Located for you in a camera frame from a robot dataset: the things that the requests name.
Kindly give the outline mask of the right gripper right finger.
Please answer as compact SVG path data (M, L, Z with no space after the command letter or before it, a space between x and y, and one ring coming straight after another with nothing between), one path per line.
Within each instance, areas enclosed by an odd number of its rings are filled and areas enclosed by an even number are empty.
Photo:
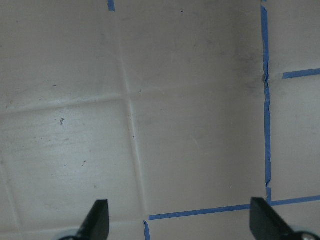
M256 240L299 240L291 227L261 197L250 200L249 228Z

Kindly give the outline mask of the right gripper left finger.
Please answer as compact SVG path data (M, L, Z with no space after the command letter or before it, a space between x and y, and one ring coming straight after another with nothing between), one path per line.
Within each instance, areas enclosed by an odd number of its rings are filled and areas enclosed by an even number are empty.
M76 240L107 240L110 233L107 199L96 200L75 234Z

